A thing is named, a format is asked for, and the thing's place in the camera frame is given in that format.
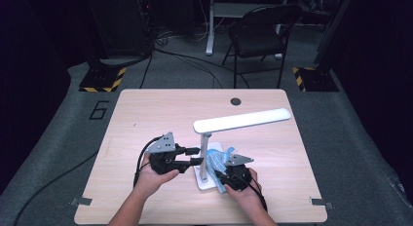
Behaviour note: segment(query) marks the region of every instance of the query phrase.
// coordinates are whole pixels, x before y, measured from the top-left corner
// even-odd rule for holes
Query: wooden table
[[[239,98],[241,105],[230,100]],[[103,138],[75,222],[106,224],[132,189],[136,161],[152,138],[173,132],[176,143],[200,145],[193,130],[197,120],[286,108],[282,90],[124,90]],[[235,131],[216,132],[209,142],[224,150],[253,158],[247,164],[258,172],[270,215],[279,223],[323,222],[325,207],[313,206],[321,198],[294,116],[288,121]],[[195,174],[184,174],[163,185],[143,210],[141,224],[247,224],[237,204],[216,189],[199,190]]]

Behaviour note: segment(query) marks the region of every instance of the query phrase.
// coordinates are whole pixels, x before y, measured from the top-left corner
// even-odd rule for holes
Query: black cable
[[[202,62],[211,64],[211,65],[214,65],[214,66],[217,66],[217,67],[224,68],[224,69],[227,69],[227,70],[232,71],[232,69],[230,69],[230,68],[224,67],[224,66],[222,66],[222,65],[218,65],[218,64],[213,63],[213,62],[206,61],[206,60],[201,59],[201,58],[197,58],[197,57],[193,57],[193,56],[186,56],[186,55],[182,55],[182,54],[171,53],[171,52],[159,50],[159,49],[157,49],[157,48],[155,48],[154,50],[157,51],[157,52],[159,52],[159,53],[166,54],[166,55],[170,55],[170,56],[173,56],[173,57],[176,57],[176,58],[178,58],[178,57],[191,58],[191,59],[195,59],[195,60],[198,60],[198,61],[202,61]],[[192,61],[192,62],[193,62],[194,64],[199,65],[200,67],[197,67],[197,66],[194,66],[194,65],[190,64],[191,66],[193,66],[193,67],[195,67],[195,68],[198,68],[198,69],[200,69],[200,70],[202,70],[202,71],[210,74],[210,75],[213,77],[213,79],[215,79],[215,80],[218,82],[220,88],[222,89],[222,85],[221,85],[221,83],[219,82],[218,78],[217,78],[210,70],[208,70],[207,68],[201,66],[199,63],[196,63],[195,61]]]
[[[166,31],[163,34],[158,34],[154,39],[155,43],[159,46],[165,46],[169,42],[169,37],[173,34],[173,31]]]
[[[194,68],[197,68],[197,69],[199,69],[199,70],[201,70],[201,71],[203,71],[203,72],[205,72],[205,73],[208,73],[209,75],[212,76],[212,88],[214,88],[214,86],[215,86],[215,80],[216,80],[216,82],[218,83],[219,87],[222,89],[222,85],[221,85],[221,83],[219,82],[218,78],[217,78],[209,69],[203,67],[202,65],[200,65],[199,63],[196,63],[196,62],[193,61],[193,60],[185,59],[185,57],[175,56],[175,55],[172,55],[172,56],[175,57],[175,58],[178,58],[179,60],[181,60],[181,61],[183,61],[183,62],[185,62],[185,63],[187,63],[187,64],[189,64],[189,65],[191,65],[191,66],[193,66]]]
[[[157,140],[159,140],[160,138],[161,138],[161,136],[157,136],[157,137],[153,138],[152,140],[150,140],[148,143],[146,143],[146,145],[143,147],[142,151],[140,152],[139,158],[137,159],[136,172],[134,173],[133,187],[134,187],[134,185],[136,184],[136,182],[137,182],[137,180],[138,180],[138,178],[139,178],[139,173],[140,173],[141,169],[142,169],[143,167],[145,167],[145,166],[147,166],[147,165],[150,164],[150,162],[149,162],[149,163],[145,164],[144,166],[142,166],[142,168],[140,167],[140,163],[142,162],[142,158],[143,158],[143,155],[145,154],[146,149],[147,149],[154,141],[157,141]]]
[[[83,162],[81,162],[80,164],[76,165],[75,167],[73,167],[72,169],[67,170],[66,172],[62,173],[61,175],[59,175],[58,177],[54,178],[53,180],[49,181],[49,183],[47,183],[46,185],[44,185],[42,188],[40,188],[36,193],[34,193],[23,205],[23,207],[21,208],[21,210],[18,213],[18,216],[16,216],[15,222],[13,223],[13,225],[18,225],[19,219],[21,217],[21,214],[24,212],[24,210],[27,208],[27,206],[31,203],[31,201],[36,198],[37,195],[39,195],[44,189],[46,189],[47,187],[49,187],[51,184],[55,183],[56,181],[58,181],[59,179],[61,179],[62,177],[64,177],[65,175],[69,174],[71,171],[77,169],[78,167],[80,167],[81,165],[83,165],[85,162],[89,161],[91,158],[93,158],[95,155],[97,155],[98,150],[96,152],[94,152],[90,157],[88,157],[86,160],[84,160]]]
[[[146,78],[146,73],[148,72],[149,65],[151,64],[151,62],[152,62],[152,53],[151,53],[151,55],[150,55],[150,57],[149,57],[148,65],[146,65],[145,72],[143,73],[142,82],[140,83],[140,86],[139,86],[140,89],[142,89],[142,87],[143,87],[143,83],[145,82],[145,78]]]
[[[253,187],[250,183],[246,183],[246,181],[245,181],[242,177],[240,177],[239,175],[235,174],[234,172],[230,172],[229,174],[234,175],[236,178],[238,178],[240,181],[242,181],[245,185],[251,187],[251,189],[252,189],[258,196],[261,195],[261,189],[259,188],[259,185],[258,185],[258,184],[257,184],[257,186],[258,186],[259,191],[258,191],[257,189],[255,189],[255,187]]]
[[[267,203],[265,202],[265,198],[264,198],[264,196],[262,195],[262,193],[259,193],[259,194],[258,194],[257,190],[256,190],[251,184],[248,184],[248,185],[249,185],[249,187],[251,187],[252,190],[254,190],[255,193],[258,195],[258,198],[259,198],[259,200],[261,201],[262,207],[265,209],[265,211],[268,212]]]
[[[257,182],[254,178],[251,178],[251,179],[252,179],[252,180],[255,182],[255,184],[257,185],[259,192],[262,193],[261,188],[259,187],[258,182]]]
[[[186,55],[183,55],[183,54],[171,53],[171,52],[167,52],[167,51],[159,50],[159,49],[157,49],[157,48],[154,48],[154,51],[157,51],[157,52],[162,53],[162,54],[168,54],[168,55],[171,55],[171,56],[179,56],[179,57],[188,57],[188,58],[192,58],[192,59],[195,59],[195,60],[198,60],[198,61],[202,61],[202,62],[205,62],[205,63],[211,64],[211,65],[213,65],[213,66],[220,67],[220,68],[223,68],[223,69],[226,69],[226,70],[229,70],[229,71],[234,72],[234,70],[233,70],[233,69],[231,69],[231,68],[228,68],[228,67],[225,67],[225,66],[222,66],[222,65],[219,65],[219,64],[213,63],[213,62],[209,62],[209,61],[204,60],[204,59],[201,59],[201,58],[197,58],[197,57],[193,57],[193,56],[186,56]],[[244,77],[242,74],[240,74],[240,76],[243,78],[243,80],[244,80],[244,82],[245,82],[246,86],[250,89],[250,86],[249,86],[248,82],[246,81],[245,77]]]
[[[147,58],[147,56],[143,56],[143,57],[140,58],[140,59],[131,60],[131,61],[128,61],[128,62],[123,62],[123,63],[118,63],[118,64],[107,64],[107,63],[103,63],[103,64],[108,65],[108,66],[110,66],[110,67],[126,68],[126,67],[129,67],[129,66],[131,66],[131,65],[140,63],[140,62],[142,62],[142,61],[143,61],[144,59],[146,59],[146,58]]]

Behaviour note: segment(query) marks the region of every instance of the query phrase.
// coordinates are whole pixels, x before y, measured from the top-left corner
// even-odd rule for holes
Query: dark wall
[[[413,201],[411,0],[354,0],[334,71]]]
[[[87,35],[96,54],[101,58],[107,58],[88,0],[27,0],[27,2],[67,67],[85,61],[81,49],[85,44],[84,41],[79,40],[81,32]]]
[[[0,0],[0,192],[37,143],[70,84],[28,0]]]

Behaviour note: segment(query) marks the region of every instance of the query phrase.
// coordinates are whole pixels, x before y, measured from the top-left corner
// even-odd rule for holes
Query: power cord
[[[152,140],[150,140],[148,143],[146,143],[146,145],[143,147],[142,151],[140,152],[139,158],[137,159],[136,172],[134,173],[133,187],[134,187],[134,185],[136,184],[136,182],[137,182],[137,180],[138,180],[138,178],[139,178],[139,173],[140,173],[140,171],[143,169],[143,167],[145,167],[145,166],[147,166],[147,165],[150,164],[150,162],[149,162],[149,163],[143,165],[142,167],[140,166],[140,163],[142,163],[142,158],[143,158],[143,155],[145,154],[146,149],[147,149],[153,142],[155,142],[155,141],[157,141],[157,140],[159,140],[159,139],[161,139],[161,136],[157,136],[157,137],[153,138]]]
[[[197,68],[197,69],[199,69],[199,70],[201,70],[201,71],[203,71],[203,72],[211,75],[211,76],[212,76],[212,88],[213,88],[213,89],[215,88],[215,80],[216,80],[216,82],[218,83],[219,87],[222,89],[222,85],[221,85],[221,83],[219,82],[218,78],[216,78],[216,76],[215,76],[209,69],[201,66],[199,63],[196,63],[196,62],[193,61],[193,60],[186,59],[185,57],[182,57],[182,56],[173,56],[173,57],[175,57],[175,58],[177,58],[177,59],[179,59],[179,60],[181,60],[181,61],[183,61],[183,62],[185,62],[185,63],[187,63],[187,64],[189,64],[189,65],[191,65],[191,66],[194,67],[194,68]]]
[[[201,0],[200,0],[200,5],[201,5],[201,8],[202,8],[202,11],[203,11],[203,14],[204,14],[204,18],[205,18],[205,20],[206,20],[206,22],[207,22],[207,16],[206,16],[205,11],[204,11],[204,8],[203,8],[203,6],[202,6]],[[95,15],[95,13],[94,13],[94,10],[92,9],[92,7],[91,7],[91,11],[92,11],[92,13],[93,13],[93,16],[94,16],[94,19],[95,19],[97,25],[98,25],[98,26],[101,28],[101,30],[103,31],[103,35],[104,35],[104,36],[106,37],[106,39],[108,40],[109,44],[110,44],[113,48],[115,48],[115,50],[118,52],[118,55],[119,55],[120,53],[119,53],[118,49],[115,47],[115,45],[113,44],[112,40],[109,38],[109,36],[107,35],[107,33],[106,33],[106,32],[104,31],[104,29],[102,28],[102,25],[101,25],[101,23],[99,22],[99,20],[97,19],[96,15]],[[149,17],[150,17],[150,15],[148,15],[147,17],[148,17],[148,18],[146,18],[146,22],[144,23],[144,29],[145,29],[145,32],[149,34],[149,36],[152,36],[152,37],[153,37],[153,28],[150,28],[150,27],[149,27],[149,19],[150,19]],[[216,27],[214,27],[214,30],[219,27],[219,25],[221,24],[221,22],[218,23],[218,25],[216,25]],[[164,46],[164,45],[166,45],[166,44],[169,42],[169,41],[168,41],[168,38],[170,37],[170,35],[171,35],[172,33],[173,33],[173,31],[166,31],[166,32],[163,33],[163,34],[158,35],[158,37],[153,38],[153,42],[157,43],[159,46]],[[206,32],[203,34],[203,37],[202,37],[201,39],[199,39],[199,40],[193,40],[193,41],[200,41],[200,40],[204,39],[204,38],[206,37],[206,35],[207,35],[207,27],[206,27]],[[195,57],[192,57],[192,56],[179,55],[179,54],[173,54],[173,53],[169,53],[169,52],[165,52],[165,51],[158,50],[158,49],[154,48],[154,45],[153,45],[153,44],[152,44],[151,46],[152,46],[152,47],[151,47],[152,50],[151,50],[151,52],[150,52],[150,54],[149,54],[150,59],[149,59],[148,65],[146,66],[146,69],[145,69],[145,72],[144,72],[144,76],[143,76],[142,82],[141,82],[140,87],[139,87],[140,89],[142,89],[142,87],[143,87],[143,83],[144,83],[144,80],[145,80],[145,78],[146,78],[146,74],[147,74],[149,65],[150,65],[151,60],[152,60],[152,51],[153,51],[153,50],[156,50],[156,51],[158,51],[158,52],[160,52],[160,53],[164,53],[164,54],[170,54],[170,55],[172,55],[172,56],[174,56],[174,57],[193,58],[193,59],[196,59],[196,60],[200,60],[200,61],[203,61],[203,62],[212,64],[212,65],[214,65],[214,66],[218,66],[218,67],[220,67],[220,68],[224,68],[224,69],[233,71],[233,70],[230,69],[230,68],[227,68],[227,67],[224,67],[224,66],[221,66],[221,65],[218,65],[218,64],[215,64],[215,63],[212,63],[212,62],[209,62],[209,61],[200,59],[200,58],[195,58]],[[124,67],[131,66],[131,65],[134,65],[134,64],[137,64],[137,63],[140,63],[140,62],[142,62],[142,58],[137,59],[137,60],[133,60],[133,61],[128,61],[128,62],[125,62],[125,63],[120,63],[120,64],[111,64],[110,66],[112,66],[112,67],[118,67],[118,68],[124,68]],[[214,83],[215,83],[214,81],[216,80],[216,81],[218,82],[220,88],[222,89],[222,85],[220,84],[219,80],[218,80],[208,69],[206,69],[206,68],[204,68],[204,67],[201,67],[199,64],[197,64],[197,65],[199,65],[200,67],[194,66],[194,65],[192,65],[192,64],[190,64],[190,65],[193,66],[193,67],[195,67],[195,68],[198,68],[198,69],[200,69],[200,70],[202,70],[202,71],[204,71],[204,72],[206,72],[206,73],[208,73],[208,74],[210,74],[210,75],[213,77],[213,79],[214,79],[213,82],[212,82],[212,87],[214,88]],[[246,81],[245,77],[244,77],[243,75],[241,75],[241,77],[243,78],[243,80],[244,80],[245,84],[247,85],[247,87],[250,88],[250,86],[249,86],[248,82]]]
[[[188,63],[189,65],[193,66],[194,68],[197,68],[197,69],[199,69],[199,70],[201,70],[201,71],[204,71],[204,72],[208,73],[209,75],[212,76],[212,78],[213,78],[214,80],[216,80],[216,81],[218,82],[218,84],[219,84],[219,86],[220,86],[221,89],[222,89],[221,83],[219,82],[218,78],[217,78],[210,70],[208,70],[207,68],[202,67],[201,65],[199,65],[198,63],[196,63],[195,61],[190,60],[190,59],[194,59],[194,60],[197,60],[197,61],[202,61],[202,62],[211,64],[211,65],[214,65],[214,66],[217,66],[217,67],[220,67],[220,68],[224,68],[224,69],[227,69],[227,70],[231,70],[230,68],[227,68],[227,67],[218,65],[218,64],[213,63],[213,62],[206,61],[206,60],[201,59],[201,58],[197,58],[197,57],[193,57],[193,56],[186,56],[186,55],[177,54],[177,53],[171,53],[171,52],[163,51],[163,50],[160,50],[160,49],[157,49],[157,48],[154,48],[154,50],[157,51],[157,52],[159,52],[159,53],[162,53],[162,54],[166,54],[166,55],[170,55],[170,56],[172,56],[172,57],[176,57],[176,58],[180,59],[181,61],[184,61],[184,62]]]
[[[201,58],[197,58],[197,57],[193,57],[193,56],[186,56],[186,55],[183,55],[183,54],[171,53],[171,52],[163,51],[163,50],[160,50],[160,49],[157,49],[157,48],[154,48],[154,50],[157,51],[157,52],[159,52],[159,53],[162,53],[162,54],[168,54],[168,55],[177,56],[177,57],[187,57],[187,58],[195,59],[195,60],[198,60],[198,61],[201,61],[201,62],[205,62],[205,63],[207,63],[207,64],[211,64],[211,65],[213,65],[213,66],[216,66],[216,67],[219,67],[219,68],[223,68],[223,69],[226,69],[226,70],[229,70],[229,71],[234,71],[234,70],[231,69],[231,68],[228,68],[228,67],[225,67],[225,66],[222,66],[222,65],[219,65],[219,64],[216,64],[216,63],[213,63],[213,62],[210,62],[210,61],[201,59]],[[207,70],[207,71],[208,71],[209,74],[212,75],[212,77],[214,77],[214,79],[216,79],[216,80],[218,81],[218,79],[217,79],[209,70]],[[245,77],[244,77],[243,75],[240,75],[240,76],[241,76],[242,79],[244,80],[246,86],[250,89],[250,86],[249,86],[248,82],[246,81]]]
[[[198,1],[200,2],[201,11],[203,12],[203,15],[204,15],[204,21],[207,24],[207,15],[206,15],[206,12],[204,11],[204,6],[203,6],[203,3],[202,3],[202,0],[198,0]],[[204,32],[203,36],[199,39],[191,39],[191,41],[199,42],[199,41],[203,40],[205,37],[207,37],[207,25],[206,25],[206,31]]]
[[[22,213],[24,212],[24,210],[27,208],[27,206],[31,203],[31,201],[36,198],[37,195],[39,195],[44,189],[46,189],[47,187],[49,187],[51,184],[55,183],[56,181],[58,181],[59,179],[61,179],[62,177],[66,176],[67,174],[69,174],[70,172],[72,172],[73,170],[77,169],[78,167],[80,167],[81,165],[83,165],[85,162],[89,161],[91,158],[93,158],[95,155],[97,155],[98,151],[94,152],[90,157],[88,157],[86,160],[84,160],[83,162],[81,162],[80,164],[76,165],[75,167],[73,167],[72,169],[67,170],[66,172],[62,173],[61,175],[59,175],[58,177],[54,178],[53,180],[49,181],[46,185],[44,185],[42,188],[40,188],[38,191],[36,191],[36,193],[34,193],[23,205],[23,207],[20,209],[18,215],[16,216],[15,222],[13,223],[13,225],[18,225],[19,219],[22,215]]]

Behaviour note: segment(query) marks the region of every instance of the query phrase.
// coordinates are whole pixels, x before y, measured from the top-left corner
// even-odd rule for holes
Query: human hand
[[[260,191],[261,185],[258,183],[258,174],[254,169],[249,169],[252,176],[252,181],[249,183],[257,191]],[[232,189],[229,185],[224,185],[228,195],[231,196],[244,211],[248,211],[250,207],[262,207],[262,203],[258,195],[251,189],[246,187],[243,191]]]
[[[139,178],[133,189],[133,191],[139,191],[145,198],[149,198],[149,196],[159,190],[162,184],[167,183],[179,175],[179,171],[177,169],[165,174],[157,174],[154,170],[152,170],[150,164],[146,165],[148,163],[149,154],[145,154],[142,161],[142,166],[144,167],[141,168]]]
[[[257,172],[254,169],[249,169],[249,172],[252,176],[250,185],[258,192],[261,192],[261,185],[258,183]],[[224,187],[228,195],[237,201],[238,205],[254,225],[277,226],[277,223],[263,207],[260,197],[258,197],[257,193],[255,193],[250,186],[246,187],[243,191],[236,191],[229,185],[224,185]]]

